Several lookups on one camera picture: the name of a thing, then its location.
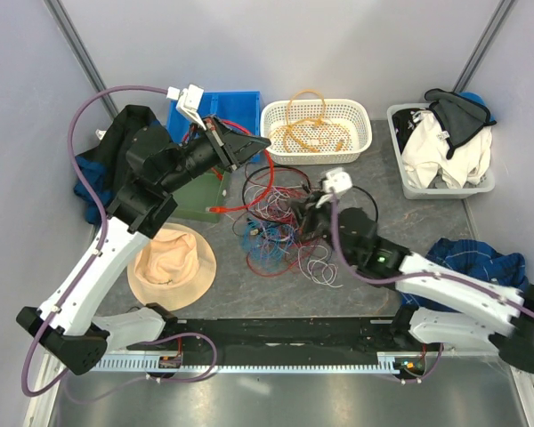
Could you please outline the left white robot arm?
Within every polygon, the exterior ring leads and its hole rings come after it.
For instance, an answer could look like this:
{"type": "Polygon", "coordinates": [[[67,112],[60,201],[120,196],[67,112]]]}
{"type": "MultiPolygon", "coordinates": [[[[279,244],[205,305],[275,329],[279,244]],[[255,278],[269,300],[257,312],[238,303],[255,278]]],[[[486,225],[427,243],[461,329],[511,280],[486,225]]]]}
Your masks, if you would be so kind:
{"type": "Polygon", "coordinates": [[[269,139],[230,129],[216,117],[179,145],[161,125],[143,127],[125,154],[130,167],[101,229],[60,287],[16,321],[74,375],[94,368],[108,352],[150,342],[170,349],[177,328],[156,302],[126,314],[99,317],[101,301],[126,265],[154,238],[177,207],[173,194],[215,166],[235,171],[270,147],[269,139]]]}

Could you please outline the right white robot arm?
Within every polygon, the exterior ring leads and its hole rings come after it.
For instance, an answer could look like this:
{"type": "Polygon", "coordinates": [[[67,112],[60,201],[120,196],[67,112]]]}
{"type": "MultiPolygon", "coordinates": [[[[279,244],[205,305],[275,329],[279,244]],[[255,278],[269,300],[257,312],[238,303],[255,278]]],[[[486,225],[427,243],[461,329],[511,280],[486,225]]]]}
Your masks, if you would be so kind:
{"type": "Polygon", "coordinates": [[[453,344],[494,350],[508,365],[534,374],[534,285],[505,286],[480,280],[382,238],[361,208],[340,210],[320,191],[290,204],[302,238],[322,238],[344,269],[359,281],[412,294],[447,307],[399,310],[390,327],[392,344],[453,344]]]}

